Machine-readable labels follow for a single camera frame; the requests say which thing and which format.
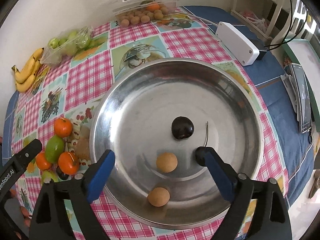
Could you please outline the orange mandarin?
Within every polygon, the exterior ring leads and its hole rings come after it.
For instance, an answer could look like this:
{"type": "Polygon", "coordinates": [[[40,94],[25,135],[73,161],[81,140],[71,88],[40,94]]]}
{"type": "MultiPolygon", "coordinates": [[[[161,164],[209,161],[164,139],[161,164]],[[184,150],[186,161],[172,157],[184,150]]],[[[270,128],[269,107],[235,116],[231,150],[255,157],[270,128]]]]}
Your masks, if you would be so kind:
{"type": "Polygon", "coordinates": [[[66,138],[71,135],[73,130],[72,123],[67,118],[57,118],[54,121],[54,133],[61,138],[66,138]]]}
{"type": "Polygon", "coordinates": [[[40,152],[35,157],[36,165],[41,171],[49,170],[52,167],[52,164],[46,159],[44,152],[40,152]]]}
{"type": "Polygon", "coordinates": [[[58,159],[60,170],[67,175],[75,175],[80,167],[79,159],[72,152],[63,152],[58,159]]]}

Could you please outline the round green apple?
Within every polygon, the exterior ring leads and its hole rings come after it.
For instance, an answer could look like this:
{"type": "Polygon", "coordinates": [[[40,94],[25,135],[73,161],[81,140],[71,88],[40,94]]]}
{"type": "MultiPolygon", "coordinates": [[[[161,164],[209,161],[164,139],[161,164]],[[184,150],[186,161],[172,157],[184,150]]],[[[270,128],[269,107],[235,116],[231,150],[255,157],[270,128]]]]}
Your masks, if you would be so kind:
{"type": "Polygon", "coordinates": [[[41,184],[45,183],[46,181],[51,181],[53,180],[54,182],[58,182],[58,176],[57,174],[52,171],[52,170],[45,170],[42,172],[41,175],[41,184]]]}

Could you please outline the dark cherry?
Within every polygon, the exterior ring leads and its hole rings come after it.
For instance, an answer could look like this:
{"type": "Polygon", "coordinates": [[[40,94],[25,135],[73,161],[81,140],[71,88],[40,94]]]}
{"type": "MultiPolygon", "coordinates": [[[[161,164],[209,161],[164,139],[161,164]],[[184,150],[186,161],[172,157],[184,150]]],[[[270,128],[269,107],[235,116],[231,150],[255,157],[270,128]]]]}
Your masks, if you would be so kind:
{"type": "Polygon", "coordinates": [[[61,181],[66,181],[70,177],[70,175],[64,173],[59,166],[56,168],[56,173],[57,173],[59,180],[61,180],[61,181]]]}
{"type": "Polygon", "coordinates": [[[194,124],[189,118],[178,116],[171,124],[171,133],[176,140],[187,139],[194,133],[194,124]]]}

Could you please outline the brown longan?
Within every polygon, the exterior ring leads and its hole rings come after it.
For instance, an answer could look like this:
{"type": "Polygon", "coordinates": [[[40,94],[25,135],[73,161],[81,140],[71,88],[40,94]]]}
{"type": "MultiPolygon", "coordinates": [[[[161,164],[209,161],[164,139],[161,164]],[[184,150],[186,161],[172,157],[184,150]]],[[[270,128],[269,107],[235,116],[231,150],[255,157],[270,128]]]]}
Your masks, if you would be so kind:
{"type": "Polygon", "coordinates": [[[178,159],[176,155],[169,152],[161,153],[156,160],[157,168],[164,173],[172,172],[176,169],[177,165],[178,159]]]}
{"type": "Polygon", "coordinates": [[[168,203],[170,199],[170,193],[163,187],[156,187],[150,191],[147,199],[152,206],[162,207],[168,203]]]}

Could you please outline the clear bag of green fruits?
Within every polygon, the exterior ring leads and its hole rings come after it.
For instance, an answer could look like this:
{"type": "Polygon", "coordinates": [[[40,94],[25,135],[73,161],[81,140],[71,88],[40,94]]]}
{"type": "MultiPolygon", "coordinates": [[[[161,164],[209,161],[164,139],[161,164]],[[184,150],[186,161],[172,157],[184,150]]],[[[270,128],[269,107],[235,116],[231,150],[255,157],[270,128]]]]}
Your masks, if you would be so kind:
{"type": "Polygon", "coordinates": [[[89,47],[92,31],[92,27],[84,26],[63,31],[51,38],[44,48],[40,63],[49,67],[59,66],[61,62],[89,47]]]}

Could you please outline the oval green mango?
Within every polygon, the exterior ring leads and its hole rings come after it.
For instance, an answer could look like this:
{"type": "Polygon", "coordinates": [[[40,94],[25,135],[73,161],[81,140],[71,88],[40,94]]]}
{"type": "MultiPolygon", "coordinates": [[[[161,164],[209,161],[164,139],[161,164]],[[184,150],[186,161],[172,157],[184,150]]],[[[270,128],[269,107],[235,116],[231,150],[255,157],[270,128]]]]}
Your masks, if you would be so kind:
{"type": "Polygon", "coordinates": [[[60,154],[64,152],[64,148],[64,140],[57,135],[52,136],[48,140],[45,148],[46,160],[51,164],[57,163],[60,154]]]}

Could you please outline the yellow banana bunch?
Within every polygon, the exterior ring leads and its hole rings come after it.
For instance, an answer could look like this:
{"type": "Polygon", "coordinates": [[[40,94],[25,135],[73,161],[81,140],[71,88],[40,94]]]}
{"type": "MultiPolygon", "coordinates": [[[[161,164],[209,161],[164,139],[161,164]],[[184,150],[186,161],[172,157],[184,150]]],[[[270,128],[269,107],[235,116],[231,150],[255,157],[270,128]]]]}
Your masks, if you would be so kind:
{"type": "Polygon", "coordinates": [[[13,65],[11,70],[14,72],[16,90],[20,93],[26,92],[34,83],[36,74],[42,66],[40,59],[42,57],[44,48],[39,48],[33,52],[25,63],[22,70],[13,65]]]}

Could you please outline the smartphone on stand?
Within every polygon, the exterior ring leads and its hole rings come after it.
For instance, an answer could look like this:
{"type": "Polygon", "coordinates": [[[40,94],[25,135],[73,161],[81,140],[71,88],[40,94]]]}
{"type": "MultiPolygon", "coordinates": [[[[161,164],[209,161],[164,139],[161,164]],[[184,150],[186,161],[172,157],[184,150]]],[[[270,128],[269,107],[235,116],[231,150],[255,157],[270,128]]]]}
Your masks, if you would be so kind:
{"type": "Polygon", "coordinates": [[[297,115],[300,133],[311,129],[311,104],[308,83],[300,64],[286,66],[286,73],[280,79],[287,91],[293,110],[297,115]]]}

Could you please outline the large silver metal bowl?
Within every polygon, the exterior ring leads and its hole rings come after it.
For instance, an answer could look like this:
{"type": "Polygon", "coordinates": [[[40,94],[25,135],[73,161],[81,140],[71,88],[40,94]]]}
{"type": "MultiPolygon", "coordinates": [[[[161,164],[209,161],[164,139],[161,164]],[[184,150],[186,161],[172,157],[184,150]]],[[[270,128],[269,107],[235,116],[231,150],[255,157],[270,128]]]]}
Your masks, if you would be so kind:
{"type": "Polygon", "coordinates": [[[219,219],[229,202],[194,152],[212,147],[236,172],[255,179],[264,153],[260,113],[253,91],[215,64],[167,58],[123,74],[97,107],[89,136],[92,161],[106,150],[115,154],[104,194],[128,216],[157,228],[189,229],[219,219]],[[178,116],[194,124],[191,137],[173,137],[178,116]],[[170,173],[156,166],[164,152],[178,159],[170,173]],[[170,193],[162,207],[147,199],[156,187],[170,193]]]}

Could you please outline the white plastic power box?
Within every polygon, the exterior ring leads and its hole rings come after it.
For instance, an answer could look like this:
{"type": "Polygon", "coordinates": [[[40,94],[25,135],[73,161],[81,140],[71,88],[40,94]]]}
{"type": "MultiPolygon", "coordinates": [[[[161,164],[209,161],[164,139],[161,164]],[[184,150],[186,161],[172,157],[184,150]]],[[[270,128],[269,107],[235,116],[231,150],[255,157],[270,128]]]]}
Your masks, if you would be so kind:
{"type": "Polygon", "coordinates": [[[215,35],[235,56],[242,66],[252,65],[259,56],[259,49],[236,27],[219,22],[215,35]]]}

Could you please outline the clear box of brown longans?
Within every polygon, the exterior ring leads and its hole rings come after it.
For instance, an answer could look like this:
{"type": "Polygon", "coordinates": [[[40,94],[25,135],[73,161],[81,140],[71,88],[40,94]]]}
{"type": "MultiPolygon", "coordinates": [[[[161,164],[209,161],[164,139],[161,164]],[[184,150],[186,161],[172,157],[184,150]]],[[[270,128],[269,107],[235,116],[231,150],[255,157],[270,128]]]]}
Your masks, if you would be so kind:
{"type": "Polygon", "coordinates": [[[109,7],[121,27],[162,20],[176,8],[177,0],[111,0],[109,7]]]}

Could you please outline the white wooden shelf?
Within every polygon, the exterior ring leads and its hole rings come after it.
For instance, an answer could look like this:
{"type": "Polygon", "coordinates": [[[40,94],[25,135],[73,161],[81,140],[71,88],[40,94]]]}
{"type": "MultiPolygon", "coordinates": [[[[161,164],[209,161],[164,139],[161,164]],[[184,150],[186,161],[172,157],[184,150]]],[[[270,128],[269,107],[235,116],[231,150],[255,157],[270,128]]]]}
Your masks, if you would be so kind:
{"type": "Polygon", "coordinates": [[[272,31],[285,3],[286,0],[233,0],[231,15],[249,27],[262,41],[269,44],[272,41],[272,31]],[[266,19],[273,4],[276,8],[272,13],[271,19],[266,21],[268,26],[265,31],[260,30],[252,21],[243,15],[245,12],[253,12],[259,19],[266,19]]]}

